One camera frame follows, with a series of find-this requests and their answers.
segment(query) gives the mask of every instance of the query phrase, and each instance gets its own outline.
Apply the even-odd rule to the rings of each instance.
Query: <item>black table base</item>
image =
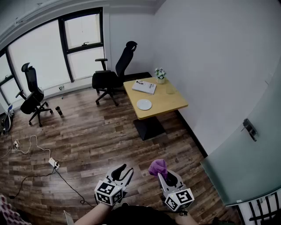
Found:
[[[134,120],[133,123],[143,141],[165,133],[165,129],[155,116],[144,120]]]

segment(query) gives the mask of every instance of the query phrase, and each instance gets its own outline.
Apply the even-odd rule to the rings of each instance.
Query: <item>wooden table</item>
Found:
[[[154,94],[132,90],[135,80],[124,82],[124,87],[138,117],[138,120],[134,120],[133,123],[140,137],[146,140],[165,132],[155,116],[187,107],[188,103],[168,80],[164,84],[158,84],[155,77],[142,80],[157,85]],[[149,110],[139,109],[137,101],[140,99],[148,99],[152,102],[152,107]]]

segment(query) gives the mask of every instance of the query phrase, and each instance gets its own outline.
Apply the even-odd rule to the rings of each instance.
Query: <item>wooden floor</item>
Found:
[[[48,99],[54,114],[41,114],[43,127],[39,127],[37,118],[29,126],[31,115],[16,111],[11,132],[0,136],[0,157],[16,139],[20,141],[20,150],[26,152],[30,136],[37,135],[38,145],[50,148],[51,157],[59,160],[62,177],[93,205],[97,182],[109,168],[126,163],[127,167],[134,168],[134,175],[122,202],[151,205],[160,210],[167,208],[160,200],[158,181],[148,173],[148,167],[155,159],[165,159],[168,168],[177,172],[191,188],[195,201],[189,212],[196,221],[208,224],[217,216],[239,224],[237,211],[223,205],[200,165],[203,160],[200,151],[176,114],[159,116],[166,133],[142,141],[133,125],[137,117],[128,97],[125,94],[115,97],[119,107],[109,96],[97,106],[97,93],[92,88],[65,94],[63,99],[61,96]],[[55,111],[56,106],[60,106],[63,118]],[[38,149],[35,138],[28,154],[10,152],[0,160],[0,193],[15,195],[25,176],[52,172],[48,160],[49,151]],[[58,174],[54,174],[26,179],[18,198],[9,201],[26,212],[32,224],[55,225],[66,224],[63,210],[77,220],[91,209],[81,205],[80,200]]]

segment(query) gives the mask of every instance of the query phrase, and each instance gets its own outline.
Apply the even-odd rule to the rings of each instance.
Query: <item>door handle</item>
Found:
[[[249,119],[244,119],[243,121],[243,130],[246,128],[246,130],[249,132],[249,135],[251,136],[251,138],[253,139],[254,142],[256,142],[256,138],[255,135],[257,135],[257,131],[254,128],[254,126],[252,125],[252,123],[249,121]]]

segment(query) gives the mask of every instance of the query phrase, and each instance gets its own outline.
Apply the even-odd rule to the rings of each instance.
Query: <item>chair armrest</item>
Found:
[[[107,58],[97,58],[95,59],[96,62],[102,62],[102,61],[107,61]]]
[[[23,89],[21,89],[21,90],[17,93],[16,98],[17,98],[19,95],[20,95],[24,100],[26,100],[26,96],[23,94]]]
[[[95,73],[110,73],[111,70],[98,70]]]

